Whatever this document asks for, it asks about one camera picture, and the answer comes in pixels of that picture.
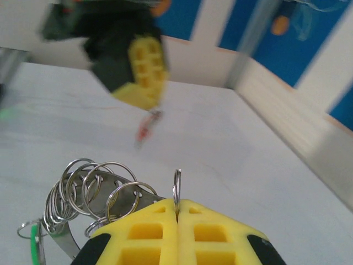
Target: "white floor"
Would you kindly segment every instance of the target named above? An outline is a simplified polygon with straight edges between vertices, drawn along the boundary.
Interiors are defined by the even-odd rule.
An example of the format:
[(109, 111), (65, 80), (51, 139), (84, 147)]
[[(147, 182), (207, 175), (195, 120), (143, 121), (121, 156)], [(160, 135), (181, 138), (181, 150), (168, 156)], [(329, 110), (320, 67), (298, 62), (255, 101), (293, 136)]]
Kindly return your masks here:
[[(287, 264), (351, 264), (353, 214), (233, 92), (170, 82), (164, 119), (140, 151), (145, 112), (112, 99), (88, 71), (24, 64), (0, 119), (2, 264), (30, 264), (22, 222), (44, 211), (66, 164), (118, 161), (171, 197), (189, 198), (264, 232)], [(80, 245), (89, 220), (73, 224)], [(45, 238), (48, 265), (69, 258)]]

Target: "blue panel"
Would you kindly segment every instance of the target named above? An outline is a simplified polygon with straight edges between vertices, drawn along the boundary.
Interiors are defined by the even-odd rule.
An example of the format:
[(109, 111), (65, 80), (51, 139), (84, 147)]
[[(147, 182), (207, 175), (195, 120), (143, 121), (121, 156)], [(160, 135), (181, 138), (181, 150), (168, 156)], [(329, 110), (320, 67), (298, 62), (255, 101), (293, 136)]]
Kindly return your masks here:
[(157, 18), (163, 35), (190, 40), (202, 0), (172, 0), (168, 11)]
[(235, 51), (258, 0), (236, 0), (219, 47)]
[[(297, 4), (291, 16), (288, 31), (282, 36), (275, 36), (270, 31), (270, 25), (253, 56), (255, 60), (290, 86), (296, 85), (351, 0), (347, 2), (339, 0), (315, 0), (311, 2), (320, 7), (333, 6), (336, 10), (319, 12), (305, 4)], [(236, 49), (244, 32), (244, 24), (248, 21), (248, 17), (245, 14), (249, 15), (249, 8), (250, 4), (241, 6), (236, 4), (234, 6), (220, 47), (231, 50)], [(311, 18), (312, 20), (310, 23), (311, 30), (308, 31), (309, 34), (306, 36), (300, 35), (298, 30), (296, 30), (298, 24), (303, 22), (303, 18)]]
[(330, 115), (350, 130), (353, 130), (353, 85), (333, 108)]

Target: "green key ring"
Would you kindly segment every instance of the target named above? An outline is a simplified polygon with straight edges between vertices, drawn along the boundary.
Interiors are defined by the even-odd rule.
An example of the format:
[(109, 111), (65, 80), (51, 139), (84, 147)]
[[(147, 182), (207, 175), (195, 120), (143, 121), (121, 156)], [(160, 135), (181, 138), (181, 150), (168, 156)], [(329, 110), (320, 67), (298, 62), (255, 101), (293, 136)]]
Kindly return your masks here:
[(42, 245), (42, 229), (38, 223), (31, 228), (31, 256), (33, 265), (45, 265), (44, 248)]

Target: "white table surface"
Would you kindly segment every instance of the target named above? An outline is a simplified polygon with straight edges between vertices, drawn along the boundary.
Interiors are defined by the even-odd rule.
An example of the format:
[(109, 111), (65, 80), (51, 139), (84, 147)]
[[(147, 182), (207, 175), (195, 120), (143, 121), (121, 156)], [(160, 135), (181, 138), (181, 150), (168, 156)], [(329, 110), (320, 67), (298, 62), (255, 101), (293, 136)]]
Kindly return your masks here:
[[(164, 119), (139, 151), (146, 113), (112, 99), (89, 71), (25, 63), (2, 108), (2, 264), (31, 264), (16, 228), (41, 216), (81, 157), (124, 163), (164, 197), (181, 168), (182, 198), (261, 230), (287, 264), (353, 262), (353, 214), (233, 91), (170, 82)], [(73, 222), (81, 246), (89, 223)], [(70, 263), (48, 237), (45, 250), (48, 265)]]

